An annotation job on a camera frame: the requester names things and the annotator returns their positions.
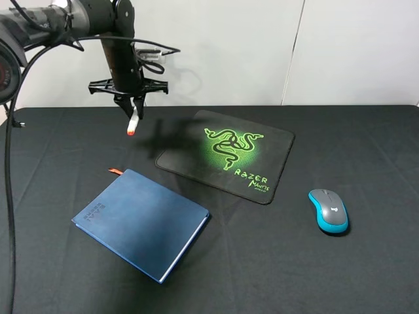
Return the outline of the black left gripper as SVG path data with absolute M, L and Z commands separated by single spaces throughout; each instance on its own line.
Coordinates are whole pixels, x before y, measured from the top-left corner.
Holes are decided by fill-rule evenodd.
M 169 92 L 168 83 L 145 78 L 142 65 L 137 60 L 134 47 L 129 39 L 102 39 L 111 78 L 91 82 L 91 94 L 103 92 L 114 95 L 114 102 L 131 119 L 132 115 L 143 119 L 145 96 L 148 93 Z

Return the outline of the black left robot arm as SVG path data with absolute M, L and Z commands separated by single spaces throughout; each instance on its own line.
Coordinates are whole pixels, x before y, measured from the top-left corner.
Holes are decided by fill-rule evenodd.
M 16 1 L 1 11 L 1 104 L 15 99 L 29 63 L 26 52 L 60 45 L 80 50 L 81 40 L 101 41 L 111 78 L 91 82 L 90 93 L 104 92 L 136 122 L 143 118 L 145 96 L 168 93 L 168 83 L 145 78 L 153 64 L 135 48 L 135 10 L 130 1 L 53 1 L 23 8 Z

